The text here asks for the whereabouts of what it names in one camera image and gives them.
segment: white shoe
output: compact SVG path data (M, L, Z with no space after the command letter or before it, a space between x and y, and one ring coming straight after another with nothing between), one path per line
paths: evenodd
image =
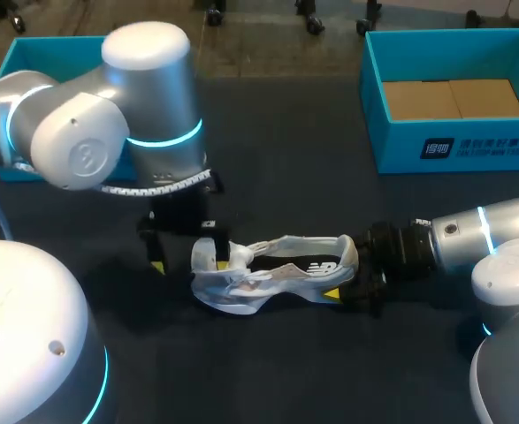
M201 302L229 314L254 314L282 292L328 303L322 293L353 279L359 256L348 236L285 236L251 246L230 242L230 261L216 263L214 241L201 238L191 265L192 291Z

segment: shoe upper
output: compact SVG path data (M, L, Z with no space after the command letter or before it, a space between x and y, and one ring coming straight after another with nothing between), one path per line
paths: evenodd
M292 261L296 257L328 255L338 262L312 262L301 269ZM252 262L261 256L289 258L287 263L269 269L252 271ZM230 261L216 264L216 248L211 238L201 238L193 247L191 265L195 273L195 294L218 297L234 302L234 298L261 298L281 292L329 290L353 278L359 256L349 236L338 238L304 238L285 236L250 246L230 242Z

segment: floor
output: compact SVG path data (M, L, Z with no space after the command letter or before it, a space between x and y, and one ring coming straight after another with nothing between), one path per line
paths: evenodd
M318 37L306 33L303 19L295 16L294 0L227 0L229 14L219 28L205 26L201 2L205 0L19 0L19 5L25 36L31 37L104 35L148 19L174 23L193 43L203 77L347 75L358 70L360 0L317 0L317 14L327 27ZM450 28L462 27L463 21L459 13L387 5L379 27ZM0 64L14 36L9 21L1 19Z

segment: blue box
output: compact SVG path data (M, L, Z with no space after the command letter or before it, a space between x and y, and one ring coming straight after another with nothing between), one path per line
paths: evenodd
M519 100L519 29L367 33L360 95L379 173L519 170L519 117L392 120L384 82L457 79L507 79Z
M17 38L0 67L0 78L22 70L38 71L58 82L72 80L102 63L104 37ZM19 170L0 169L3 181L34 181L39 177ZM124 148L109 180L133 180L135 171Z

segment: black table surface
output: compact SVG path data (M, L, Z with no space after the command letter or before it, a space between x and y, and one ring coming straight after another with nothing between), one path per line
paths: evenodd
M354 235L519 196L519 172L379 176L354 78L202 83L213 200L239 243ZM256 315L192 299L193 239L166 238L172 273L145 261L146 201L0 183L17 240L78 278L111 354L120 424L476 423L481 341L468 278L409 284L380 319L282 295Z

